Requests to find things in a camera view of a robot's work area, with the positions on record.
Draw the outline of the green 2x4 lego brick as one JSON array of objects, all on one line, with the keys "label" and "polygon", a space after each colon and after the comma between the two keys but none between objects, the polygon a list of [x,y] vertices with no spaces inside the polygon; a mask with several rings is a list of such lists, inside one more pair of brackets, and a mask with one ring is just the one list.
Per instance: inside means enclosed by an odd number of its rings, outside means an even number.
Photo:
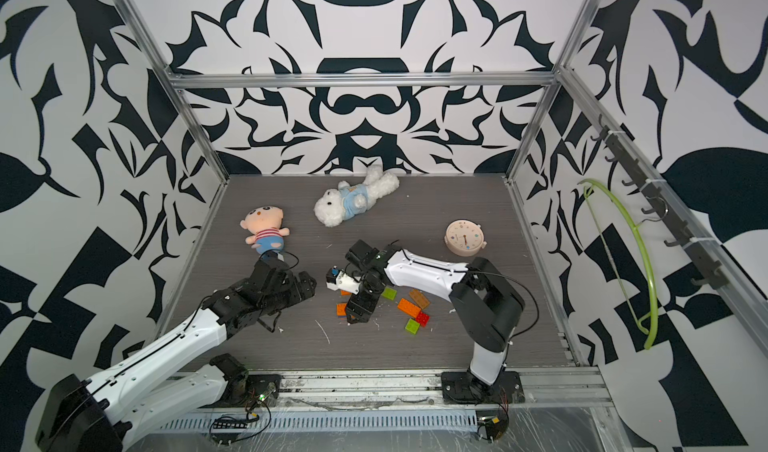
[{"label": "green 2x4 lego brick", "polygon": [[397,294],[397,291],[395,289],[387,287],[382,293],[382,296],[389,300],[394,300],[396,298],[396,294]]}]

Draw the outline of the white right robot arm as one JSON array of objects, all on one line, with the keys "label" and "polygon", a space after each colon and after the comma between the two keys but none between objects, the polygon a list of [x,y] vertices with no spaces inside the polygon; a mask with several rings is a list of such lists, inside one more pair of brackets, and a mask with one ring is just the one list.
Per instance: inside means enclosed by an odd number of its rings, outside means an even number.
[{"label": "white right robot arm", "polygon": [[368,322],[388,287],[417,289],[452,304],[474,342],[468,373],[475,382],[494,385],[525,310],[525,300],[487,259],[450,263],[414,254],[391,243],[379,250],[357,241],[347,264],[326,275],[327,286],[349,292],[345,314],[350,324]]}]

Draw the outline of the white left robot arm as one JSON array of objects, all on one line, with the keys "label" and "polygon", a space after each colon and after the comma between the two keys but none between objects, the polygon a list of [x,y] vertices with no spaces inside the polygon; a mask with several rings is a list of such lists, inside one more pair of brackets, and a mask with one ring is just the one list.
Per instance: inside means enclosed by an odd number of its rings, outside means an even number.
[{"label": "white left robot arm", "polygon": [[246,399],[248,369],[232,355],[212,358],[190,376],[183,366],[281,312],[312,298],[317,282],[267,252],[251,274],[204,297],[178,326],[127,359],[87,379],[69,375],[51,389],[35,436],[43,451],[123,451],[194,409]]}]

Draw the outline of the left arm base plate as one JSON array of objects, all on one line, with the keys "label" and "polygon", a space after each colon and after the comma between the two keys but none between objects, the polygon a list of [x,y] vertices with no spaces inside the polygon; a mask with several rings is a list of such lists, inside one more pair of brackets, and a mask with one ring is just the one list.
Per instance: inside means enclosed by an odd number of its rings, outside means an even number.
[{"label": "left arm base plate", "polygon": [[252,374],[228,382],[223,395],[204,408],[245,408],[257,402],[273,406],[279,398],[280,374]]}]

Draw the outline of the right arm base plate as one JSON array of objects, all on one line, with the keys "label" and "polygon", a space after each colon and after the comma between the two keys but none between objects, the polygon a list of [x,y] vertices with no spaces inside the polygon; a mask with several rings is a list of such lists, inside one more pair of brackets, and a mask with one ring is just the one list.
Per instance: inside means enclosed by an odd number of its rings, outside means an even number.
[{"label": "right arm base plate", "polygon": [[516,371],[502,371],[492,385],[485,384],[470,372],[442,372],[440,382],[443,399],[450,403],[508,405],[526,402]]}]

